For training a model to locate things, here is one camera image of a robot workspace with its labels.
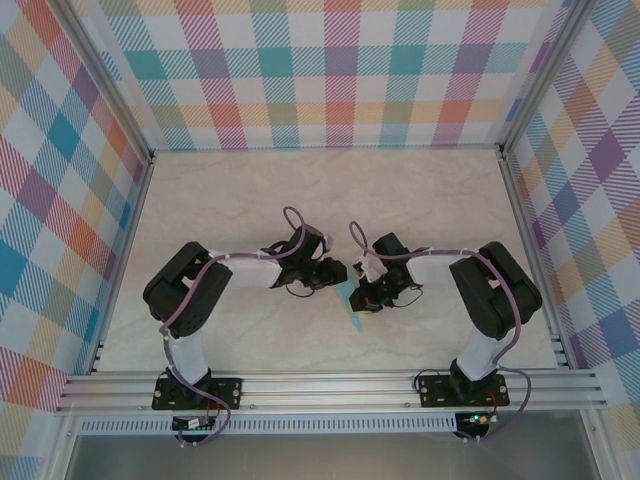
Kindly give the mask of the light blue paper sheet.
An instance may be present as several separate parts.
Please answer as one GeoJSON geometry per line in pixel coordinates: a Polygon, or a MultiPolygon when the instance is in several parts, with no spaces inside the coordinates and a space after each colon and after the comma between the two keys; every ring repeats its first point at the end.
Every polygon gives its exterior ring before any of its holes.
{"type": "Polygon", "coordinates": [[[355,284],[352,280],[347,280],[334,286],[334,290],[341,301],[346,313],[348,314],[356,331],[362,333],[364,331],[361,316],[359,313],[355,313],[350,305],[349,298],[355,291],[355,284]]]}

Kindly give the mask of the grey metal panel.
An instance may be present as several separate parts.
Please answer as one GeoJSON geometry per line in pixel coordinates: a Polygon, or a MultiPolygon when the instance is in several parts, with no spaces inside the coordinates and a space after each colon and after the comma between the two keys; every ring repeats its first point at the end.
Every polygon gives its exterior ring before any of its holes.
{"type": "Polygon", "coordinates": [[[577,412],[533,412],[480,443],[451,434],[77,435],[50,480],[621,480],[577,412]]]}

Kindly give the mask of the controller board with green light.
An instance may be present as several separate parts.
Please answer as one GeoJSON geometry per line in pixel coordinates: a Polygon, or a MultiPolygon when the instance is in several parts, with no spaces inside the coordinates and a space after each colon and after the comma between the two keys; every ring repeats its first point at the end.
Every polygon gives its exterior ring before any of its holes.
{"type": "Polygon", "coordinates": [[[456,422],[459,430],[463,428],[484,427],[496,423],[499,415],[495,412],[462,412],[456,414],[456,422]]]}

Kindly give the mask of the small black controller board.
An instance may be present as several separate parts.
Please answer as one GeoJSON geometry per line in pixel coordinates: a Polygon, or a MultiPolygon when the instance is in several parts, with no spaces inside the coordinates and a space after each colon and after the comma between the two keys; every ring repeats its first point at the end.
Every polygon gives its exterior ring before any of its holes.
{"type": "Polygon", "coordinates": [[[215,425],[215,416],[174,416],[171,428],[174,431],[205,432],[212,431],[215,425]]]}

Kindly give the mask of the aluminium mounting rail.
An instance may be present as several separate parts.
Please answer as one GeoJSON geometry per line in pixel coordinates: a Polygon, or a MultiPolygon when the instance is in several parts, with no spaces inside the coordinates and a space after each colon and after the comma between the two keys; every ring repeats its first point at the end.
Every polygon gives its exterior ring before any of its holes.
{"type": "MultiPolygon", "coordinates": [[[[241,413],[396,413],[419,412],[413,372],[326,371],[239,372],[241,413]]],[[[157,372],[98,372],[72,376],[61,394],[57,413],[151,413],[157,372]]],[[[583,410],[606,407],[604,391],[591,370],[533,369],[525,376],[504,375],[510,405],[528,411],[583,410]]]]}

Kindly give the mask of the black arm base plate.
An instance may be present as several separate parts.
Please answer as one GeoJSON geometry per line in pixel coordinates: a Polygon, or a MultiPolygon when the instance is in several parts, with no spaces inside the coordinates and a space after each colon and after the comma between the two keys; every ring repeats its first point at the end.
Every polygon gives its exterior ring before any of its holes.
{"type": "MultiPolygon", "coordinates": [[[[195,388],[215,396],[225,402],[231,410],[240,406],[242,395],[241,378],[203,378],[195,384],[195,388]]],[[[160,376],[155,383],[151,408],[164,410],[216,410],[217,406],[208,397],[194,392],[184,386],[173,376],[160,376]]]]}
{"type": "Polygon", "coordinates": [[[423,408],[431,407],[504,407],[510,397],[503,375],[494,374],[480,382],[471,393],[459,394],[450,375],[429,374],[414,378],[413,387],[423,408]]]}

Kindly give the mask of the aluminium side rail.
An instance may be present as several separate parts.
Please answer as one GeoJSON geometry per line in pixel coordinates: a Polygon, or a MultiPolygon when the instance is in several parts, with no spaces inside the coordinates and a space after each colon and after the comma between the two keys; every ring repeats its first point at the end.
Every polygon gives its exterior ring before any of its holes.
{"type": "Polygon", "coordinates": [[[91,375],[97,371],[99,361],[101,359],[102,351],[106,338],[108,336],[111,320],[115,310],[117,298],[122,286],[124,274],[126,272],[127,263],[131,254],[132,246],[134,243],[136,231],[139,225],[140,217],[144,208],[145,200],[148,194],[148,190],[151,184],[155,163],[157,159],[157,152],[152,150],[146,159],[143,175],[141,177],[141,184],[138,194],[135,199],[134,208],[129,218],[127,229],[125,231],[126,236],[122,245],[122,251],[116,264],[114,282],[109,292],[108,301],[105,306],[105,311],[100,318],[96,326],[95,338],[92,340],[90,357],[87,359],[83,373],[91,375]]]}
{"type": "Polygon", "coordinates": [[[521,237],[524,252],[531,269],[531,276],[542,296],[542,313],[549,330],[550,341],[556,355],[556,363],[559,368],[572,368],[571,355],[565,347],[563,327],[558,318],[551,289],[543,271],[542,257],[538,251],[538,245],[532,226],[529,224],[524,200],[515,180],[512,168],[503,153],[497,151],[497,162],[500,173],[506,187],[507,195],[521,237]]]}

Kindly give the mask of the aluminium frame post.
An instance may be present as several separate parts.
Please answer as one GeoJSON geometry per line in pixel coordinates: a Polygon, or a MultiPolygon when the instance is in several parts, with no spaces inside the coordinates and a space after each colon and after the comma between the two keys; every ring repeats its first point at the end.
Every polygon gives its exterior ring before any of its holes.
{"type": "Polygon", "coordinates": [[[153,160],[153,150],[142,134],[128,104],[121,95],[116,81],[111,75],[98,48],[94,45],[89,33],[82,24],[81,17],[76,13],[71,0],[56,0],[60,10],[65,14],[69,22],[69,29],[74,38],[75,45],[88,67],[92,78],[101,93],[105,95],[107,103],[113,109],[115,117],[121,123],[128,138],[133,141],[136,149],[146,163],[153,160]]]}
{"type": "Polygon", "coordinates": [[[524,51],[488,134],[500,163],[507,160],[523,134],[592,0],[540,0],[540,4],[540,8],[506,21],[510,33],[524,36],[524,51]]]}

